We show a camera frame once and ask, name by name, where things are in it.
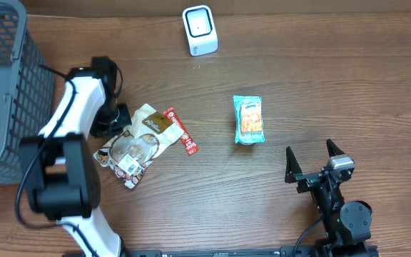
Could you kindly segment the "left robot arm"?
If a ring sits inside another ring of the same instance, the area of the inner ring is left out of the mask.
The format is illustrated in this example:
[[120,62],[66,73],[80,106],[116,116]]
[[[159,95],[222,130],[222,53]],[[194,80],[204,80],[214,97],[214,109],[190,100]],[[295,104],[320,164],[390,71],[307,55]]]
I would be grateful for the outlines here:
[[131,124],[119,104],[123,74],[107,56],[89,67],[59,76],[65,91],[48,123],[19,142],[24,175],[14,204],[18,222],[30,229],[62,227],[81,247],[82,256],[129,256],[123,239],[102,210],[101,183],[87,138],[108,138]]

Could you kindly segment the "orange Kleenex tissue pack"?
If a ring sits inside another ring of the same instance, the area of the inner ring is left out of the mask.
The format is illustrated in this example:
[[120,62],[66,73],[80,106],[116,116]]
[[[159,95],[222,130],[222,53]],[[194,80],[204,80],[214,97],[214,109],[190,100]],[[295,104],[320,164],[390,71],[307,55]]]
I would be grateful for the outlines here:
[[243,104],[241,106],[240,130],[242,133],[263,131],[261,104]]

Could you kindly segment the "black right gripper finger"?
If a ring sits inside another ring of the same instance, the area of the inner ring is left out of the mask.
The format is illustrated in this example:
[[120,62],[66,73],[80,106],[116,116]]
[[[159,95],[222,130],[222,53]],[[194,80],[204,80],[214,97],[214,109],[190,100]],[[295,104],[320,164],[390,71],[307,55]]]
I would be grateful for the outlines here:
[[344,152],[329,138],[326,141],[329,157],[343,155]]
[[286,161],[285,182],[296,183],[298,181],[298,177],[302,176],[303,172],[291,147],[286,148]]

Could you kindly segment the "teal orange soup packet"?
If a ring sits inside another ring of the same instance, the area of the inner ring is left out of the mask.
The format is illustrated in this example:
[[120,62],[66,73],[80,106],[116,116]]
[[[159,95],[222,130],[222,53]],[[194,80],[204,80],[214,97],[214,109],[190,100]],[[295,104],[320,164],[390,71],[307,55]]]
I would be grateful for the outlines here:
[[263,132],[262,98],[234,96],[235,143],[252,145],[265,141]]

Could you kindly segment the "white brown snack bag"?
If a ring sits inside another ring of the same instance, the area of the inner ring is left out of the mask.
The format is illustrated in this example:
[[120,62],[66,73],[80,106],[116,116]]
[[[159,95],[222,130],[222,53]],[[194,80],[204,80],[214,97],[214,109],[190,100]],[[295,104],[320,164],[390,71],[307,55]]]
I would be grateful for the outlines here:
[[179,140],[184,130],[149,104],[133,115],[131,125],[97,150],[93,157],[102,167],[109,167],[129,189],[141,182],[146,169],[169,146]]

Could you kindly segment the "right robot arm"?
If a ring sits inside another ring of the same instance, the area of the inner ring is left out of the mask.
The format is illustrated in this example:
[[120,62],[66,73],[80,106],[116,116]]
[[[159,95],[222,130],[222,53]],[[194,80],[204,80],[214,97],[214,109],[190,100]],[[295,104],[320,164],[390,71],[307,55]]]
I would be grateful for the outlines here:
[[[296,183],[297,192],[309,192],[320,217],[313,222],[294,246],[282,246],[281,256],[378,257],[376,246],[368,246],[371,238],[372,208],[364,201],[346,202],[340,184],[348,181],[355,162],[330,139],[326,141],[329,160],[315,173],[304,174],[291,147],[286,148],[285,182]],[[319,223],[325,237],[312,246],[302,246],[307,234]]]

